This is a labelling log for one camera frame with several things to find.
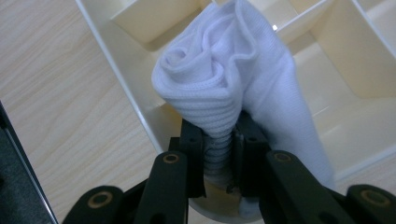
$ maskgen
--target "folded cloth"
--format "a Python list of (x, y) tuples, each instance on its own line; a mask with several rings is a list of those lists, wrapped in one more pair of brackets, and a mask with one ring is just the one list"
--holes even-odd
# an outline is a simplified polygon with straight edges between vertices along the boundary
[(246, 0), (209, 5), (159, 58), (156, 92), (209, 136), (205, 178), (231, 183), (231, 131), (242, 109), (270, 147), (295, 154), (318, 181), (332, 187), (332, 167), (299, 90), (288, 48)]

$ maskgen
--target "wooden table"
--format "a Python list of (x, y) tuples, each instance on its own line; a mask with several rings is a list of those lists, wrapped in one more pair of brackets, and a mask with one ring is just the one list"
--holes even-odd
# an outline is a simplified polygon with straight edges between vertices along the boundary
[[(0, 3), (0, 100), (60, 222), (88, 189), (144, 180), (153, 145), (74, 1)], [(338, 183), (396, 193), (396, 156)], [(215, 223), (191, 210), (190, 223)]]

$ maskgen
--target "ribbed fabric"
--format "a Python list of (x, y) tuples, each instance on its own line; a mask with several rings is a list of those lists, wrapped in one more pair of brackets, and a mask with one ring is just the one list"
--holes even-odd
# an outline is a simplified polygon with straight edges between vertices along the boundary
[(261, 126), (272, 149), (287, 150), (320, 183), (332, 167), (299, 90), (294, 60), (272, 26), (246, 0), (209, 5), (165, 50), (152, 83), (180, 115), (203, 129), (205, 176), (232, 180), (231, 130), (242, 109)]

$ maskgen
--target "white container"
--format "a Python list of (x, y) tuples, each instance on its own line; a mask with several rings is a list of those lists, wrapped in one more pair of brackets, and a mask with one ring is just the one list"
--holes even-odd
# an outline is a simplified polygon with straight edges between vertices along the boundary
[[(152, 89), (151, 70), (209, 1), (77, 2), (153, 145), (165, 151), (169, 138), (179, 136), (181, 117)], [(336, 180), (395, 153), (396, 1), (250, 2), (290, 47)], [(246, 222), (237, 215), (237, 199), (210, 186), (207, 191), (218, 199), (191, 202), (196, 210), (219, 221)]]

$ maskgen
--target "screw hole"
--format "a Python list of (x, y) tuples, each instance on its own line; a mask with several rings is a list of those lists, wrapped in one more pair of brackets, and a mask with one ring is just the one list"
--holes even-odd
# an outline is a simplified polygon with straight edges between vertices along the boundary
[(383, 194), (376, 192), (371, 189), (364, 189), (361, 191), (361, 197), (366, 201), (373, 205), (379, 207), (388, 207), (390, 206), (390, 200)]
[(276, 153), (274, 157), (277, 161), (291, 161), (291, 157), (284, 153)]
[(91, 196), (88, 200), (88, 206), (93, 209), (101, 208), (108, 203), (111, 203), (111, 200), (113, 200), (113, 194), (111, 192), (100, 191)]
[(175, 163), (178, 161), (178, 155), (169, 154), (163, 157), (163, 161), (169, 164)]

